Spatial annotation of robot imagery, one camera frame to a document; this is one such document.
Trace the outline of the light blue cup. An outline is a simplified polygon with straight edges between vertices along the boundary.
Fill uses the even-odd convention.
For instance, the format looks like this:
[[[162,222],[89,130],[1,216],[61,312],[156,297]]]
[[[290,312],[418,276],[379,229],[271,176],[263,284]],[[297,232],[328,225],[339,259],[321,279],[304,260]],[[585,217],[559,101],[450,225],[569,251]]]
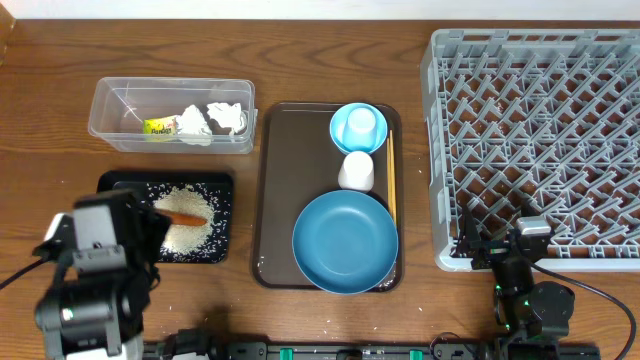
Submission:
[[[376,142],[376,118],[368,108],[357,108],[347,117],[343,144],[350,151],[369,152]]]

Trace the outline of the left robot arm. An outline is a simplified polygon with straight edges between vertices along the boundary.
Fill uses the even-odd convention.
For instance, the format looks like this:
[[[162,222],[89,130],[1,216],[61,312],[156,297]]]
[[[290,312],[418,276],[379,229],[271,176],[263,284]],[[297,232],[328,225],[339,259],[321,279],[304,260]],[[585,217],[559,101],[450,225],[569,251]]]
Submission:
[[[142,358],[143,312],[170,225],[128,189],[85,196],[54,216],[33,251],[56,265],[35,309],[47,358]]]

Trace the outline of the pile of white rice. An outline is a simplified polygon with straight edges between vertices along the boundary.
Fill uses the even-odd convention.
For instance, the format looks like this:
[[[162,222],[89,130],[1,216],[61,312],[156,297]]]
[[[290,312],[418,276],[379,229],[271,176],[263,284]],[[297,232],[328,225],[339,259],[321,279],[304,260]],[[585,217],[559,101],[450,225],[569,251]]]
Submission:
[[[142,185],[144,198],[158,209],[202,217],[199,227],[172,225],[161,247],[162,262],[222,262],[228,253],[232,186],[228,183],[163,183]]]

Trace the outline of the grey plastic dishwasher rack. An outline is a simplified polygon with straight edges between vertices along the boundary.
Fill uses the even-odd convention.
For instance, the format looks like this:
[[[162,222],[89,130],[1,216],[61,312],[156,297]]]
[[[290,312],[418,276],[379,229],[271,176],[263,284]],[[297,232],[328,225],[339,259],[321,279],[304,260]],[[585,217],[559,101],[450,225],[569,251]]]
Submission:
[[[553,229],[544,268],[638,270],[637,30],[440,29],[420,80],[439,268],[471,268],[465,211],[497,240],[528,204]]]

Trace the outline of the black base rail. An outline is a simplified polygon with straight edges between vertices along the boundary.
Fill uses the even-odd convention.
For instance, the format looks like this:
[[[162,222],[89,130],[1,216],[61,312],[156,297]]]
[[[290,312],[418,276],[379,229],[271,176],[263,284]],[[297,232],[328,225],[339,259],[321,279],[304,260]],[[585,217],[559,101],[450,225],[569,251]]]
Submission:
[[[149,343],[143,360],[220,359],[220,360],[465,360],[496,359],[486,344],[436,342],[426,346],[382,345],[274,345],[261,342],[206,344]]]

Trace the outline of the white paper napkin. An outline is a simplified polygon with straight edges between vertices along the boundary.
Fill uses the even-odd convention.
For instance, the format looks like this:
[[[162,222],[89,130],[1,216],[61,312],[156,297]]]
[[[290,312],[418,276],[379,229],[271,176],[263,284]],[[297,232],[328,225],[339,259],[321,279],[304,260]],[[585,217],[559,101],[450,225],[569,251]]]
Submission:
[[[175,119],[176,136],[189,145],[209,146],[212,142],[212,131],[202,112],[196,105],[187,107]]]

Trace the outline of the light blue bowl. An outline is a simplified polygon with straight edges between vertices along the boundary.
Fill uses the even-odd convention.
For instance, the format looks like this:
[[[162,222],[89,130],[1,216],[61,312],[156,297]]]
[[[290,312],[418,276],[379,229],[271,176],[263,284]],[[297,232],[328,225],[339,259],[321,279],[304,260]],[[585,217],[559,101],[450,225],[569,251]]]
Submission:
[[[344,154],[349,154],[354,151],[350,151],[342,142],[343,139],[343,130],[345,127],[345,123],[347,121],[347,117],[351,111],[357,108],[368,108],[371,110],[376,118],[376,142],[375,145],[370,149],[369,152],[365,152],[367,154],[373,154],[377,151],[385,142],[388,133],[388,124],[385,116],[382,114],[380,110],[375,108],[373,105],[365,104],[365,103],[350,103],[340,107],[332,116],[330,125],[329,125],[329,133],[332,141],[336,145],[336,147]]]

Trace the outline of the clear plastic bin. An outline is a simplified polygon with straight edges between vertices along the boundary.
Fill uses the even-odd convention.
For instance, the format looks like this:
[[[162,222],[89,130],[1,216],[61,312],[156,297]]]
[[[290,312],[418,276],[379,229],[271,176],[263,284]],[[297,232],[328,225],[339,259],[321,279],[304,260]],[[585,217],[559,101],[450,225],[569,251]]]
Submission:
[[[207,115],[214,102],[240,103],[248,124],[231,134]],[[175,135],[145,135],[145,119],[181,115],[190,105],[202,112],[212,131],[209,146],[189,145]],[[249,80],[216,78],[107,77],[96,87],[88,131],[121,152],[248,154],[253,150],[257,108]]]

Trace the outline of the green yellow snack wrapper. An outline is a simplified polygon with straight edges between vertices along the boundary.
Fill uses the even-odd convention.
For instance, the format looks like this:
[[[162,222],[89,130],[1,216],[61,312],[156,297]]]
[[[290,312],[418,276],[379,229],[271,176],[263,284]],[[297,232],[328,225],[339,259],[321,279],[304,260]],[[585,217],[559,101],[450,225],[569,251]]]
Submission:
[[[145,135],[173,136],[177,132],[177,115],[162,118],[145,119],[143,133]]]

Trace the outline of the dark brown serving tray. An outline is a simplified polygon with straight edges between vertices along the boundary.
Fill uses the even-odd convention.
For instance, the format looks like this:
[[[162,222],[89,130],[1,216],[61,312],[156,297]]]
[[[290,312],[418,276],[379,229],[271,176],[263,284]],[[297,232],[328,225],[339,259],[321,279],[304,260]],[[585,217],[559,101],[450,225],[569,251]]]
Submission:
[[[258,283],[279,290],[314,290],[292,249],[295,222],[316,197],[339,188],[344,155],[330,138],[339,104],[285,102],[265,117],[252,256]]]

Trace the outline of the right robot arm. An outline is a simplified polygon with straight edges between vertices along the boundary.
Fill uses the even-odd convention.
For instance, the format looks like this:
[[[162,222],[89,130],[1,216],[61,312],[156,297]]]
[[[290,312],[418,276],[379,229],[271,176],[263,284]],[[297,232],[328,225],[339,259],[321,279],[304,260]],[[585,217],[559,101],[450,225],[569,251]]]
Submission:
[[[516,221],[501,240],[491,240],[463,209],[456,251],[471,259],[474,270],[489,269],[496,281],[494,313],[506,334],[481,344],[477,359],[558,359],[558,340],[569,333],[575,294],[553,281],[536,282],[533,266],[547,255],[553,234],[544,217],[533,213]]]

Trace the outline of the dark blue plate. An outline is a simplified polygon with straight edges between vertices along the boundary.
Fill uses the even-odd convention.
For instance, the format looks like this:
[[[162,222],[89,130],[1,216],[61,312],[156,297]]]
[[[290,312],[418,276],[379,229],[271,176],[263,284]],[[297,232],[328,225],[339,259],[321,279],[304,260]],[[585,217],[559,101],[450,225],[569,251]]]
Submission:
[[[336,190],[303,208],[291,245],[296,265],[313,285],[353,295],[372,290],[393,271],[399,235],[389,211],[375,198]]]

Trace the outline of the orange carrot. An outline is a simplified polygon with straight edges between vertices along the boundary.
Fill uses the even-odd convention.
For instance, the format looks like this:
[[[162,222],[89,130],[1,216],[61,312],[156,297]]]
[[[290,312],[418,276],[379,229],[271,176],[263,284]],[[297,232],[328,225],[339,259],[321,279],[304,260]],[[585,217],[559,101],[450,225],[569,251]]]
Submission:
[[[173,225],[199,227],[207,224],[207,220],[190,214],[183,214],[175,211],[157,209],[157,212],[168,217]]]

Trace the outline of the white plastic cup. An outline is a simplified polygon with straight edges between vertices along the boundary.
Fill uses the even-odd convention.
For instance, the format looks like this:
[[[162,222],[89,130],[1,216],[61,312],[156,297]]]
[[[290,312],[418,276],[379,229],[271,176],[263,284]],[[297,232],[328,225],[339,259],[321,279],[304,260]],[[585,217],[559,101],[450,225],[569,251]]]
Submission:
[[[374,164],[369,154],[349,153],[340,168],[338,183],[342,189],[369,192],[374,185]]]

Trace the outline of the black plastic tray bin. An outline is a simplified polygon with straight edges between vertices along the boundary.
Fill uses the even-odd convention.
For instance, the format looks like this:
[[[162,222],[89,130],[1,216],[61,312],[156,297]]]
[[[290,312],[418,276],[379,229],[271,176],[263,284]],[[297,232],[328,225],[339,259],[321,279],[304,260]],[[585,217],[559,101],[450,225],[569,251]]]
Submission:
[[[171,226],[160,249],[161,262],[216,264],[226,258],[233,200],[230,175],[114,170],[103,174],[97,185],[99,192],[113,189],[133,189],[151,206],[206,221],[201,226]]]

